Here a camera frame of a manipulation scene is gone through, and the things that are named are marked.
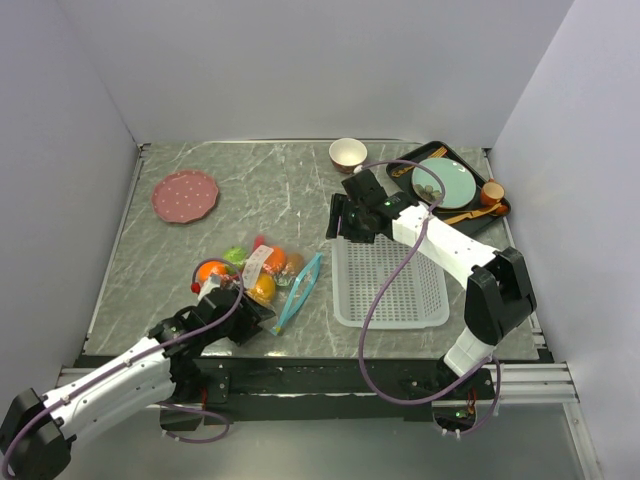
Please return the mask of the black tray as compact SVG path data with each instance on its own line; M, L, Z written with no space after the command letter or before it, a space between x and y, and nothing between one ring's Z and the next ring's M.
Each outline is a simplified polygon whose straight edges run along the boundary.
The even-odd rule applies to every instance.
M444 221L445 219L459 215L465 211L471 211L471 210L483 208L484 206L480 202L480 190L482 186L491 178L491 175L489 174L489 164L485 155L485 151L481 148L466 148L466 147L451 148L449 145L441 141L431 141L420 147L416 147L413 150L424 148L425 146L433 149L439 148L441 146L446 147L448 149L447 155L445 157L440 157L440 158L448 158L448 159L460 162L464 167L470 170L476 183L475 197L469 204L454 210L436 208L433 214L440 220ZM411 195L413 198L425 204L425 202L421 200L413 190L413 187L411 184L412 171L413 169L410 172L407 172L405 175L401 176L400 178L391 178L387 173L386 174L401 190L405 191L407 194ZM503 216L487 215L474 220L462 221L460 223L452 225L452 227L465 235L479 239L480 234L483 231L487 230L488 228L492 228L495 225L501 224L502 218Z

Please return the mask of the wooden spoon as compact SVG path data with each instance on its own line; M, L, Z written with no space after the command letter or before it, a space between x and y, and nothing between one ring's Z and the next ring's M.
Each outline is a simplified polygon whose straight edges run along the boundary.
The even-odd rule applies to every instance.
M454 225L466 220L474 220L487 215L504 216L510 212L510 207L506 204L499 202L492 206L486 206L480 209L465 211L459 215L445 219L444 223L448 225Z

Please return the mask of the light green plate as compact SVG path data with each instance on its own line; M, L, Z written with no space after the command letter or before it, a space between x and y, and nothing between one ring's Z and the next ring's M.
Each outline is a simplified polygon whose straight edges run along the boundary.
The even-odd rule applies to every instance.
M420 164L435 173L445 188L442 190L430 173L415 169L411 177L413 190L427 204L437 202L440 208L454 210L474 199L475 179L460 162L448 158L428 158Z

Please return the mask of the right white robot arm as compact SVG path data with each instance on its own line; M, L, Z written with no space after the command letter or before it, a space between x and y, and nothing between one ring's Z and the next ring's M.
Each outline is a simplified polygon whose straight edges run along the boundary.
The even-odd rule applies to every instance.
M331 198L328 239L371 244L383 235L433 261L464 288L465 328L437 375L439 390L460 398L472 387L470 371L537 308L524 256L513 247L499 251L472 239L405 192L389 196L369 170L342 185L345 192Z

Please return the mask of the wooden fork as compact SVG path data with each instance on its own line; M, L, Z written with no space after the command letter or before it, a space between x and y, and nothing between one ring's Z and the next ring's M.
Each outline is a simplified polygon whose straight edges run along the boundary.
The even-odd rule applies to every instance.
M400 178L414 168L415 163L419 163L428 158L440 158L447 155L448 149L444 146L433 149L425 146L424 148L415 149L406 155L400 157L395 163L386 167L386 173L391 178Z

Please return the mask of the white patterned bowl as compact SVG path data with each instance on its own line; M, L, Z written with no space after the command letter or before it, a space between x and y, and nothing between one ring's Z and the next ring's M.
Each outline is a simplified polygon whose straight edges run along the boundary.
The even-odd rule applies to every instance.
M341 138L329 146L329 157L334 168L345 174L352 173L368 156L366 146L354 138Z

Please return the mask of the pink dotted plate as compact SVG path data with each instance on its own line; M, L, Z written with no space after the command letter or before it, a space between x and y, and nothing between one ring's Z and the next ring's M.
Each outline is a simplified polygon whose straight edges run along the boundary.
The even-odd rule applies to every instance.
M160 180L151 194L154 213L164 222L189 224L205 218L216 206L215 179L200 170L181 170Z

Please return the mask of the orange small cup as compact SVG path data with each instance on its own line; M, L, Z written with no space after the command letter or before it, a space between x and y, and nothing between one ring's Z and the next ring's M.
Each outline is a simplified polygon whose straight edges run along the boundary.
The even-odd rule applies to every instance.
M504 187L493 178L489 179L480 190L480 202L483 206L494 206L505 196Z

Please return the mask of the brown kiwi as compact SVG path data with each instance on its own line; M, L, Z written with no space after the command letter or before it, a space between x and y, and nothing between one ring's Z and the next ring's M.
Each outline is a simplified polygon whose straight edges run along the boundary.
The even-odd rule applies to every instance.
M305 266L305 258L299 253L291 253L287 256L284 273L297 276Z

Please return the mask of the yellow orange persimmon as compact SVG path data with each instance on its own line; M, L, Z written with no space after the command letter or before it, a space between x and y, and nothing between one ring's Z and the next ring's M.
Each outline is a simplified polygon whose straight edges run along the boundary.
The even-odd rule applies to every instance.
M276 294L274 278L267 273L260 273L254 286L248 291L251 298L261 305L270 305Z

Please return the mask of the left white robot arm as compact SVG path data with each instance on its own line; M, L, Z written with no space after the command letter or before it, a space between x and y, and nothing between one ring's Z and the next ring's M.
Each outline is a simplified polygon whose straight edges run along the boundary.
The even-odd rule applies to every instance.
M222 339L242 345L274 315L236 287L216 287L89 374L42 395L25 390L1 426L2 476L54 479L80 441L149 405L193 399L207 383L196 364L203 350Z

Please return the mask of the white plastic basket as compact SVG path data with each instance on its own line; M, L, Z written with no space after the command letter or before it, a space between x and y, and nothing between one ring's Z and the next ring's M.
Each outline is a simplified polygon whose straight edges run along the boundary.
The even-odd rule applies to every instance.
M379 236L372 244L332 241L334 315L346 327L360 328L380 287L410 248ZM415 254L380 300L371 329L416 330L439 327L450 315L444 271Z

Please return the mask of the clear blue-zipper zip bag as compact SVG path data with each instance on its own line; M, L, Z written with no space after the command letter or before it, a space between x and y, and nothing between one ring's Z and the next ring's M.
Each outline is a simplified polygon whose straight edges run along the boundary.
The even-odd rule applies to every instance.
M223 250L219 258L194 269L191 291L203 297L216 287L244 286L246 301L256 307L262 326L280 336L302 308L319 278L323 254L257 235Z

